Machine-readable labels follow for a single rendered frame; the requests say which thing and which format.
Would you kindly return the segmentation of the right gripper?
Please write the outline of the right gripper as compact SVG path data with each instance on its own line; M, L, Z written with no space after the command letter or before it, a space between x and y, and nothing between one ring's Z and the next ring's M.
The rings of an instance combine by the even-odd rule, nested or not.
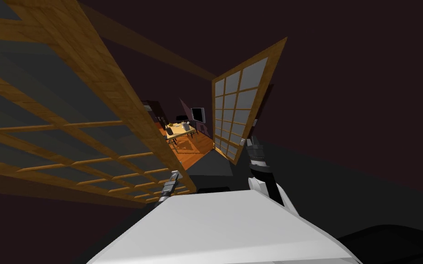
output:
M247 138L246 146L248 147L248 155L250 160L265 161L263 146L260 145L257 136L253 135L251 138Z

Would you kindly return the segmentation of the black flat screen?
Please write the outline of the black flat screen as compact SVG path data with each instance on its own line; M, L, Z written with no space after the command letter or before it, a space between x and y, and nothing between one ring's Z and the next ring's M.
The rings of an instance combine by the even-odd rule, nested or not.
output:
M192 119L199 123L206 122L205 108L191 108Z

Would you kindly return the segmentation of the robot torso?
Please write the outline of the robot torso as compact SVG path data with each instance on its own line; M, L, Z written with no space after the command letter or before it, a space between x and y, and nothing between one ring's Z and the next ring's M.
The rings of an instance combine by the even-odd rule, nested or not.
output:
M176 195L87 264L362 264L341 242L255 190Z

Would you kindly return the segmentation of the wooden lattice door leaf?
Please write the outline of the wooden lattice door leaf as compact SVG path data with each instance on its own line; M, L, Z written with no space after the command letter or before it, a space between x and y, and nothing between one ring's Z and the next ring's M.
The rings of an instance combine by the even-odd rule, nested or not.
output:
M287 38L278 41L211 82L214 149L234 165L250 135L286 41Z
M196 186L77 0L0 0L0 193L141 208Z

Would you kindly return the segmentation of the light wooden table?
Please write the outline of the light wooden table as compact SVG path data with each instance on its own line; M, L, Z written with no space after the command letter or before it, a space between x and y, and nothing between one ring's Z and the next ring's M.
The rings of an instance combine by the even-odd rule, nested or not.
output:
M165 126L165 138L168 143L176 143L176 138L181 136L193 136L197 130L189 123L170 123Z

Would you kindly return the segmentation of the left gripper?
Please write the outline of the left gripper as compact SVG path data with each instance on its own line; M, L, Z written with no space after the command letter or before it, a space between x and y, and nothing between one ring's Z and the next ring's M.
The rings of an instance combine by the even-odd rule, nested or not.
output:
M163 189L161 191L162 195L172 195L175 191L175 188L178 185L178 180L182 178L183 175L178 170L172 171L171 177L169 180L164 184Z

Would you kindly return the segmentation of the dark wooden cupboard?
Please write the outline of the dark wooden cupboard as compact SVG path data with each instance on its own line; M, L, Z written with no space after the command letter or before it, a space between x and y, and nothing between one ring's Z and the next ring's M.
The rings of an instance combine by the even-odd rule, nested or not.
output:
M142 103L155 123L159 123L162 127L169 125L169 120L158 101L142 100Z

